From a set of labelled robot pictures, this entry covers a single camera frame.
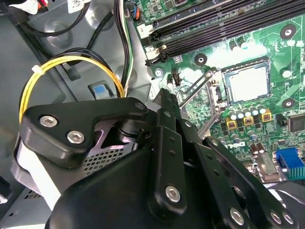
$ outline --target motherboard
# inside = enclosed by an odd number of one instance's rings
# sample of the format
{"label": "motherboard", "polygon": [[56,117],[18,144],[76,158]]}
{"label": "motherboard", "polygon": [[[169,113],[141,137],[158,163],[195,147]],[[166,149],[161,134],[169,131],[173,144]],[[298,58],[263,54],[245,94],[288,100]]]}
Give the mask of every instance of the motherboard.
{"label": "motherboard", "polygon": [[305,2],[132,3],[154,91],[262,182],[305,179]]}

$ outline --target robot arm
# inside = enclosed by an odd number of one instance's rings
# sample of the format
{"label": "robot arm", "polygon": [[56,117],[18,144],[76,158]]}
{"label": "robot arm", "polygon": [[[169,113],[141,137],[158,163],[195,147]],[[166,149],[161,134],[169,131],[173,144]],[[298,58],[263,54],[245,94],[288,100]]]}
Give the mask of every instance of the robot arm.
{"label": "robot arm", "polygon": [[[25,112],[15,164],[53,210],[47,228],[299,228],[225,146],[200,139],[174,95],[156,102],[157,112],[134,98]],[[130,142],[137,150],[84,176],[87,155]]]}

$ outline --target perforated metal grille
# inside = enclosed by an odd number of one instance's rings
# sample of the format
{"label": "perforated metal grille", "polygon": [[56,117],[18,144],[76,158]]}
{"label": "perforated metal grille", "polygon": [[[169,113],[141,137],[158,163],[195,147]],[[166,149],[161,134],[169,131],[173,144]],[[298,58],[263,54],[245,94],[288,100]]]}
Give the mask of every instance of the perforated metal grille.
{"label": "perforated metal grille", "polygon": [[125,154],[126,153],[124,153],[123,149],[115,149],[88,157],[84,162],[84,173],[88,176],[111,162],[121,158]]}
{"label": "perforated metal grille", "polygon": [[40,197],[42,197],[42,196],[37,194],[36,192],[30,190],[24,199],[34,199],[34,198],[40,198]]}

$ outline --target white wire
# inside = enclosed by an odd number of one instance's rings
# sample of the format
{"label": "white wire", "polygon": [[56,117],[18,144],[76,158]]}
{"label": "white wire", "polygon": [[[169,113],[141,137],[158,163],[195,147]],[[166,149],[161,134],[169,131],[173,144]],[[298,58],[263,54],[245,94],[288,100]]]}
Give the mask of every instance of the white wire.
{"label": "white wire", "polygon": [[131,44],[130,36],[128,33],[127,21],[126,21],[125,14],[124,14],[124,1],[123,0],[120,0],[120,18],[121,18],[123,31],[124,31],[124,34],[125,34],[125,37],[126,37],[126,40],[128,43],[129,53],[131,54],[130,63],[129,63],[130,66],[129,66],[129,69],[127,72],[127,80],[126,80],[126,85],[124,88],[125,96],[127,96],[128,83],[129,83],[130,76],[132,74],[132,68],[133,68],[133,52],[132,52],[132,44]]}

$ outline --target cable bundle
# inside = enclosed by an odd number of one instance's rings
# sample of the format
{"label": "cable bundle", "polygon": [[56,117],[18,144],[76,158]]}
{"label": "cable bundle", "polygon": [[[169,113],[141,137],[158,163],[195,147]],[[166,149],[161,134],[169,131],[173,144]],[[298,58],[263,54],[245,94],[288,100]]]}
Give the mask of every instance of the cable bundle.
{"label": "cable bundle", "polygon": [[114,1],[113,14],[124,48],[125,61],[124,61],[124,69],[123,69],[121,82],[122,82],[122,86],[124,87],[124,93],[125,93],[124,95],[126,96],[128,90],[128,83],[130,80],[130,76],[132,74],[133,52],[132,52],[131,39],[127,27],[127,21],[124,15],[123,0]]}

